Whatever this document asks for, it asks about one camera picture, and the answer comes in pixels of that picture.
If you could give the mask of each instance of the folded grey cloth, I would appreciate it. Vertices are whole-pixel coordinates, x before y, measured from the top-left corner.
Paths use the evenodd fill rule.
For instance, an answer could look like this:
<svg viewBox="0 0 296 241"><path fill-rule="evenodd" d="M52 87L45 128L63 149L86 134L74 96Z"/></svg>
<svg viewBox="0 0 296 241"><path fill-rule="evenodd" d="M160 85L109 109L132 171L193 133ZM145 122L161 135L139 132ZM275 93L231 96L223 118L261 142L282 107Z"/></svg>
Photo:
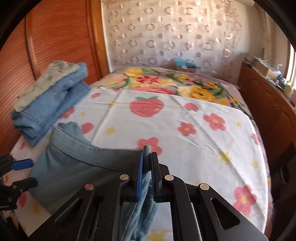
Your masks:
<svg viewBox="0 0 296 241"><path fill-rule="evenodd" d="M24 110L57 81L76 72L79 68L79 65L68 63L66 61L52 61L36 82L19 94L18 100L13 105L13 108L16 112Z"/></svg>
<svg viewBox="0 0 296 241"><path fill-rule="evenodd" d="M30 193L53 214L85 184L103 185L123 173L132 173L141 152L93 146L76 122L59 123L53 127L49 145L29 174L38 180L38 186ZM138 203L123 203L122 241L142 240L149 231L156 212L150 178L150 172L143 174Z"/></svg>

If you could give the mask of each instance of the bed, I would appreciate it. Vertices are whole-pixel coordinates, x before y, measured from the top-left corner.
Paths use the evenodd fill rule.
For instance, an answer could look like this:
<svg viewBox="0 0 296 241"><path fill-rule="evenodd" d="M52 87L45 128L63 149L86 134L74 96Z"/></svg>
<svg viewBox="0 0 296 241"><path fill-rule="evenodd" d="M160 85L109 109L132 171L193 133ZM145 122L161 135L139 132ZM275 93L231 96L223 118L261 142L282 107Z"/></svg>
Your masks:
<svg viewBox="0 0 296 241"><path fill-rule="evenodd" d="M139 111L133 107L135 102L150 102L156 108ZM118 69L92 84L87 97L58 122L69 121L78 122L85 137L99 147L151 145L173 175L193 185L210 184L264 232L268 208L269 213L272 210L266 154L257 126L234 85L161 68ZM32 148L20 137L11 154L16 160L36 161L49 140L50 131ZM26 178L29 171L11 171L3 177L4 183ZM49 217L29 192L22 193L17 205L13 219L27 235ZM160 204L146 237L159 238L172 240L167 203Z"/></svg>

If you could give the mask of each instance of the wooden cabinet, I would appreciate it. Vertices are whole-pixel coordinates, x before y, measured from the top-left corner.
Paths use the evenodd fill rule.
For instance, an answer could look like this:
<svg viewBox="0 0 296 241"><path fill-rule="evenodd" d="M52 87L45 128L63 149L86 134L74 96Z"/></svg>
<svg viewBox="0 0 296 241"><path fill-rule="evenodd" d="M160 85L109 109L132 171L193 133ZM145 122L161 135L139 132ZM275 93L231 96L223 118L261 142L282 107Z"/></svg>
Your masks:
<svg viewBox="0 0 296 241"><path fill-rule="evenodd" d="M252 68L242 65L239 87L259 128L271 171L295 154L296 112L284 94Z"/></svg>

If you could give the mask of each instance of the black clamp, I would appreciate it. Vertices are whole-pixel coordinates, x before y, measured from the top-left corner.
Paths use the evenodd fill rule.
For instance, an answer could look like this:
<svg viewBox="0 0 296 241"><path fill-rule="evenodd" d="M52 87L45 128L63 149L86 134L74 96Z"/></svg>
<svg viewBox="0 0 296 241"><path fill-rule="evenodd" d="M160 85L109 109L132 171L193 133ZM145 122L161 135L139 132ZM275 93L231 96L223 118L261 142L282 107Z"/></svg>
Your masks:
<svg viewBox="0 0 296 241"><path fill-rule="evenodd" d="M0 157L0 177L11 170L22 170L33 166L31 159L15 161L12 156L5 155ZM17 208L17 199L22 192L37 186L35 178L27 178L13 182L11 186L0 184L0 211L13 210Z"/></svg>

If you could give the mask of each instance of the silver screw head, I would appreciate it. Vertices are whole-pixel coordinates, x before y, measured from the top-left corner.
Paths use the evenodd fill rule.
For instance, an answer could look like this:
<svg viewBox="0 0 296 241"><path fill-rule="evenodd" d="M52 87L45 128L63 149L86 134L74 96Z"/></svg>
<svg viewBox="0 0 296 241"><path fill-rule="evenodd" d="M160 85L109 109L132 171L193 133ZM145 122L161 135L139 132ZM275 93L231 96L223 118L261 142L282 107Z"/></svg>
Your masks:
<svg viewBox="0 0 296 241"><path fill-rule="evenodd" d="M124 181L124 180L127 180L129 178L129 176L127 174L122 174L122 175L120 175L119 178Z"/></svg>
<svg viewBox="0 0 296 241"><path fill-rule="evenodd" d="M93 188L94 188L94 185L91 184L91 183L86 184L86 185L84 186L84 189L87 190L87 191L92 190Z"/></svg>
<svg viewBox="0 0 296 241"><path fill-rule="evenodd" d="M172 181L172 180L174 180L174 176L172 176L172 175L166 175L166 176L165 176L165 179L166 179L167 181Z"/></svg>
<svg viewBox="0 0 296 241"><path fill-rule="evenodd" d="M202 183L202 184L200 184L200 189L202 189L202 190L209 190L209 185L208 184L206 184L206 183Z"/></svg>

